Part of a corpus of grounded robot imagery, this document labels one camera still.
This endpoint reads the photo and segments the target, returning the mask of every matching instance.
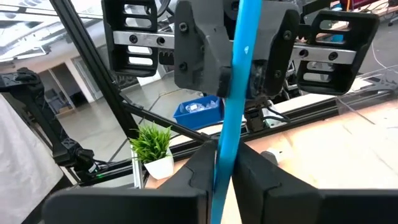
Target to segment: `green plant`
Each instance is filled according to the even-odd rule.
[[[147,164],[167,156],[167,148],[170,142],[170,127],[165,131],[152,126],[140,126],[139,137],[130,139],[132,150],[137,153],[138,159]]]

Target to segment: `ceiling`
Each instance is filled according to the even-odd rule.
[[[101,0],[72,0],[86,27],[102,20]],[[49,0],[0,0],[0,63],[38,57],[68,36]]]

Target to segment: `bolt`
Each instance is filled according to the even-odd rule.
[[[287,31],[284,32],[284,39],[285,40],[291,40],[292,39],[291,31],[287,30]]]
[[[181,71],[187,71],[188,65],[187,65],[186,62],[182,62],[182,63],[178,66],[178,68],[179,68]]]
[[[336,60],[337,57],[338,57],[337,52],[332,52],[332,53],[330,53],[328,58],[329,58],[329,60]]]
[[[178,25],[178,27],[180,28],[181,32],[188,32],[188,25],[186,23],[182,22]]]
[[[239,10],[239,1],[233,1],[231,4],[231,10],[237,12]]]
[[[282,72],[280,72],[279,70],[276,70],[274,76],[275,76],[275,78],[280,78],[282,76]]]
[[[136,35],[131,35],[129,38],[130,42],[132,42],[133,44],[138,42],[138,38]]]

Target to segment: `white pot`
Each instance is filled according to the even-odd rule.
[[[170,177],[174,173],[174,159],[172,152],[167,148],[165,158],[144,164],[144,166],[148,170],[149,174],[157,180]]]

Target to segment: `black metal frame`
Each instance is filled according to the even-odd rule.
[[[137,123],[134,121],[130,113],[141,116],[149,121],[155,121],[157,124],[164,127],[171,126],[172,130],[193,139],[192,141],[187,141],[170,148],[174,155],[175,161],[189,158],[204,141],[210,138],[218,138],[220,136],[220,133],[214,133],[211,135],[200,134],[171,120],[165,119],[155,113],[147,111],[142,106],[131,103],[127,98],[123,98],[120,94],[120,90],[115,85],[115,82],[111,79],[110,71],[106,69],[105,64],[100,59],[100,56],[96,51],[93,41],[88,35],[86,29],[83,27],[78,14],[73,8],[71,0],[50,0],[50,2],[60,16],[61,22],[65,26],[65,29],[69,33],[83,61],[86,63],[88,70],[91,72],[95,82],[102,91],[105,100],[108,102],[109,107],[112,109],[112,112],[114,113],[117,121],[128,138],[136,138],[137,133],[134,130],[138,128]],[[378,99],[380,97],[389,97],[389,94],[381,93],[375,96],[370,96],[368,97],[369,99],[363,98],[361,100],[354,100],[350,103],[361,104],[366,100]],[[291,119],[291,122],[277,128],[265,129],[256,133],[249,133],[243,126],[241,134],[242,141],[250,141],[279,133],[281,131],[286,131],[288,129],[296,128],[298,126],[306,125],[308,123],[327,119],[338,115],[339,111],[335,99],[332,98],[305,106],[303,108],[288,111],[284,114]],[[91,180],[81,182],[80,185],[88,186],[98,184],[132,174],[131,164],[131,159],[111,163],[106,173],[97,175]],[[144,171],[144,178],[147,176],[147,172]]]

